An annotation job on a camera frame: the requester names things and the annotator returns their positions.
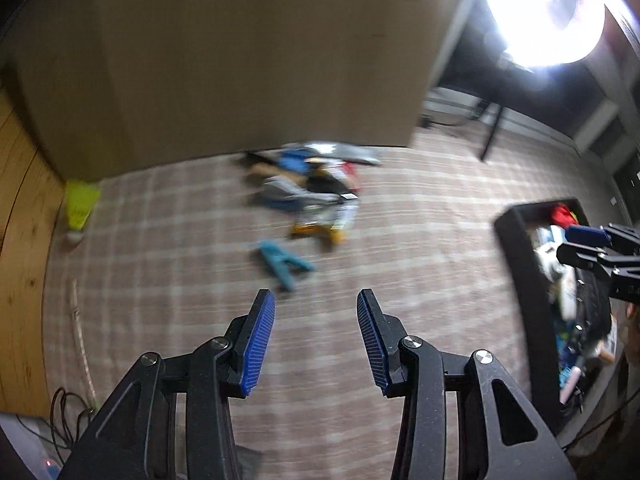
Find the black storage bin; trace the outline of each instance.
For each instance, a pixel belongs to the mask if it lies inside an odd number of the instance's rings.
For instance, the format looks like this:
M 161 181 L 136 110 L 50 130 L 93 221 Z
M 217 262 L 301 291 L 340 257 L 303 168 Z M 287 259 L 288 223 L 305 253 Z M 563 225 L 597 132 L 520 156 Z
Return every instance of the black storage bin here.
M 558 203 L 564 203 L 573 211 L 581 225 L 589 225 L 577 198 L 514 205 L 494 222 L 520 303 L 529 357 L 531 401 L 553 434 L 558 434 L 562 425 L 558 349 L 548 284 L 540 273 L 527 225 L 551 224 L 551 211 Z

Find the wooden cabinet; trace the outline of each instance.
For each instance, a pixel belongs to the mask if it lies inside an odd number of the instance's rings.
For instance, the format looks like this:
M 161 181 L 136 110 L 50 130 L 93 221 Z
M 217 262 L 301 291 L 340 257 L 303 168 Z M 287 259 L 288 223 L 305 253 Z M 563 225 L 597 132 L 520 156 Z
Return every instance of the wooden cabinet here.
M 458 1 L 27 0 L 0 66 L 65 179 L 298 140 L 406 146 Z
M 0 93 L 0 411 L 49 414 L 42 289 L 63 186 Z

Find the metal screw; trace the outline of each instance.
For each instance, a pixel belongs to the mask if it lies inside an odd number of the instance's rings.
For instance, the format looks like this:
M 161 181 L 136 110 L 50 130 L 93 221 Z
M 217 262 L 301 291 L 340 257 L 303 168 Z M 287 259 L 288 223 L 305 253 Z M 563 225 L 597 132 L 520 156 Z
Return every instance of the metal screw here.
M 402 338 L 402 344 L 407 348 L 420 348 L 422 343 L 422 339 L 417 335 L 408 335 Z
M 229 346 L 229 340 L 226 337 L 218 336 L 211 340 L 211 346 L 216 350 L 224 350 Z
M 494 360 L 494 356 L 487 350 L 478 350 L 476 352 L 476 361 L 481 365 L 487 365 Z
M 158 362 L 158 354 L 155 352 L 147 352 L 140 356 L 140 362 L 143 366 L 153 366 Z

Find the plaid carpet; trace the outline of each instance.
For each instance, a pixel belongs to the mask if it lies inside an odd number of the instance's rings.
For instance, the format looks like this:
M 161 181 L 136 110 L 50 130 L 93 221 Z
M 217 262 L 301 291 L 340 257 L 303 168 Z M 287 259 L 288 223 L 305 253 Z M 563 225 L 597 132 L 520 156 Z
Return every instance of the plaid carpet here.
M 277 290 L 255 254 L 259 240 L 272 238 L 318 270 L 298 277 L 294 293 L 276 294 L 258 387 L 232 402 L 236 441 L 264 454 L 261 479 L 388 478 L 402 400 L 374 386 L 356 320 L 358 291 L 372 288 L 386 313 L 440 350 L 490 349 L 526 389 L 522 322 L 494 218 L 511 203 L 577 196 L 592 224 L 622 222 L 606 178 L 573 153 L 501 131 L 483 164 L 485 137 L 477 123 L 418 129 L 411 148 L 381 149 L 384 166 L 359 168 L 356 225 L 333 251 L 312 238 L 288 240 L 291 216 L 252 203 L 255 188 L 236 156 L 105 180 L 82 243 L 65 244 L 64 222 L 52 241 L 44 297 L 49 389 L 86 391 L 68 280 L 79 283 L 88 361 L 105 399 L 143 352 L 190 352 L 245 314 L 259 288 Z M 454 406 L 450 397 L 450 436 Z M 184 428 L 177 434 L 182 440 Z M 447 447 L 447 478 L 455 478 L 455 438 Z

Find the yellow shuttlecock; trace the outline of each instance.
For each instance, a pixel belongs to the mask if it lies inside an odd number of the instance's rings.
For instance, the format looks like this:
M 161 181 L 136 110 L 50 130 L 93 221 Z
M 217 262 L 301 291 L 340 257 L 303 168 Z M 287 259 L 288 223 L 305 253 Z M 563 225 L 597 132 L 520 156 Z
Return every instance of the yellow shuttlecock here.
M 74 231 L 81 231 L 100 198 L 100 189 L 82 180 L 68 180 L 65 198 L 66 222 Z

